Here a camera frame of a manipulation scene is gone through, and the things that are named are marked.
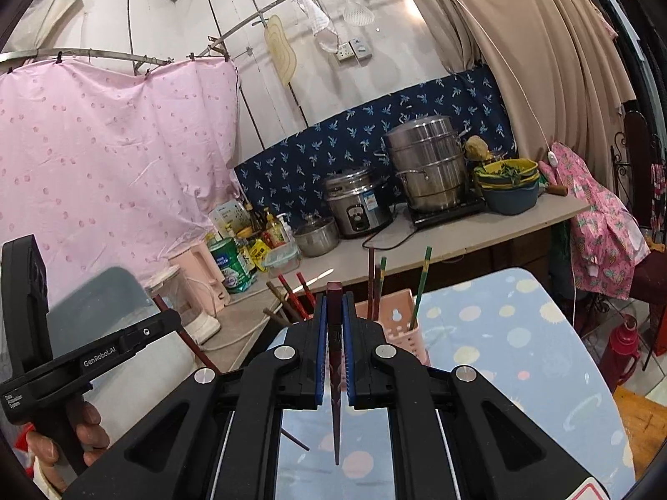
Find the electrical outlet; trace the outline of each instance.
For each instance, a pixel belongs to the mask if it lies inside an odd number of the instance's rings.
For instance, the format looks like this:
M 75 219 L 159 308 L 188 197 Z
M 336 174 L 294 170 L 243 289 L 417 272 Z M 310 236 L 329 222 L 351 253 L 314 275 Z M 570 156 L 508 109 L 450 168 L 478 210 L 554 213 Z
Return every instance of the electrical outlet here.
M 338 47 L 338 52 L 336 53 L 336 58 L 339 62 L 345 62 L 350 58 L 354 58 L 354 51 L 348 42 L 343 43 Z
M 352 47 L 354 54 L 357 56 L 357 60 L 361 61 L 373 56 L 370 47 L 366 45 L 363 40 L 355 37 L 349 40 L 349 44 Z

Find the white wall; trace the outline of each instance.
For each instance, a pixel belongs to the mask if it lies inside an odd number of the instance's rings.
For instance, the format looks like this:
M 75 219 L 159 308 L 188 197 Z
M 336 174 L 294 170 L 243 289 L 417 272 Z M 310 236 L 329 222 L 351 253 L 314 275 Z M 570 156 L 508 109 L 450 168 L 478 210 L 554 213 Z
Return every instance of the white wall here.
M 255 12 L 251 0 L 211 0 L 223 32 Z M 256 0 L 260 8 L 274 0 Z M 361 37 L 374 55 L 364 62 L 336 61 L 313 39 L 306 15 L 288 0 L 266 14 L 277 14 L 297 55 L 292 79 L 296 97 L 310 125 L 347 108 L 360 105 L 392 91 L 446 75 L 428 31 L 412 0 L 359 0 L 375 12 L 373 24 L 349 26 L 342 13 L 346 0 L 322 0 L 341 42 Z M 178 0 L 176 11 L 185 39 L 196 54 L 208 45 L 207 36 L 218 36 L 207 0 Z M 248 99 L 265 146 L 305 128 L 303 118 L 287 88 L 283 88 L 269 58 L 261 24 L 248 24 L 229 36 L 229 53 L 235 58 L 244 93 Z M 242 54 L 246 47 L 252 56 Z M 261 151 L 248 112 L 241 103 L 236 162 Z
M 252 0 L 211 0 L 223 32 L 255 12 Z M 274 0 L 256 0 L 261 8 Z M 310 125 L 392 91 L 446 75 L 412 0 L 358 0 L 375 13 L 373 24 L 344 22 L 346 0 L 322 0 L 341 42 L 361 37 L 374 55 L 364 63 L 339 63 L 316 44 L 308 19 L 288 0 L 266 14 L 277 14 L 298 60 L 291 81 Z M 127 0 L 81 0 L 49 36 L 46 46 L 97 48 L 129 53 Z M 199 54 L 218 36 L 207 0 L 130 0 L 134 53 L 182 60 Z M 248 24 L 226 40 L 235 58 L 243 91 L 266 147 L 306 127 L 269 58 L 261 24 Z M 245 54 L 246 47 L 252 55 Z M 96 65 L 132 73 L 130 62 L 95 60 Z M 244 103 L 239 103 L 239 135 L 233 165 L 261 152 Z
M 47 39 L 48 47 L 96 48 L 129 53 L 128 0 L 80 0 Z M 130 0 L 134 54 L 182 60 L 190 51 L 171 0 Z M 96 59 L 96 65 L 132 73 L 132 64 Z M 141 70 L 145 73 L 148 67 Z

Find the human hand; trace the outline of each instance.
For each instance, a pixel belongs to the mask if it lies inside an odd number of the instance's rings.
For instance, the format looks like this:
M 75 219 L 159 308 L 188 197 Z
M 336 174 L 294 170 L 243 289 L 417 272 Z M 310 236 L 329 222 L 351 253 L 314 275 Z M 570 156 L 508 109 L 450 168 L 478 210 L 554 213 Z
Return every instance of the human hand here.
M 99 423 L 102 418 L 98 410 L 89 402 L 83 402 L 79 413 L 83 417 L 83 422 L 76 425 L 76 433 L 79 441 L 84 446 L 92 447 L 92 451 L 86 451 L 83 454 L 83 461 L 90 466 L 97 461 L 109 447 L 109 435 Z M 26 435 L 28 448 L 38 458 L 38 464 L 41 468 L 44 477 L 56 488 L 59 492 L 64 492 L 67 489 L 67 484 L 62 476 L 58 473 L 58 468 L 54 467 L 58 462 L 58 450 L 54 442 L 42 436 L 38 432 L 32 430 Z

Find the ironing board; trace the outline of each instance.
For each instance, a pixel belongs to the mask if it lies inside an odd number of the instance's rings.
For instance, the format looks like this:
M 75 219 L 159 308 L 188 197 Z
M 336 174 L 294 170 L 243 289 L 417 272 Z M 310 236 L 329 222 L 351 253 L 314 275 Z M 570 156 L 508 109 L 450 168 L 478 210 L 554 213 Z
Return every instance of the ironing board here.
M 529 272 L 511 268 L 426 293 L 418 320 L 434 368 L 475 366 L 603 483 L 611 500 L 629 491 L 632 452 L 616 404 L 581 340 Z M 284 337 L 285 330 L 272 346 Z M 338 467 L 328 392 L 316 411 L 286 410 L 283 427 L 310 451 L 281 439 L 276 499 L 394 498 L 386 410 L 354 410 L 342 393 Z

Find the beige curtain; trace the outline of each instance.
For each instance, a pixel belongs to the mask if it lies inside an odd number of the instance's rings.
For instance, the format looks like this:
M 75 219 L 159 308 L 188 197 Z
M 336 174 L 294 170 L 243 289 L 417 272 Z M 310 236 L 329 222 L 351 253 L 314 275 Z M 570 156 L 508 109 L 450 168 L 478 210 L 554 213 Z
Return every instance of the beige curtain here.
M 519 155 L 541 159 L 546 136 L 568 145 L 609 187 L 609 143 L 622 131 L 621 103 L 635 95 L 591 2 L 459 1 L 475 17 L 459 14 L 498 81 Z M 432 17 L 424 19 L 430 28 Z
M 479 45 L 452 0 L 414 0 L 428 29 L 438 43 L 436 50 L 449 73 L 472 69 L 481 59 Z

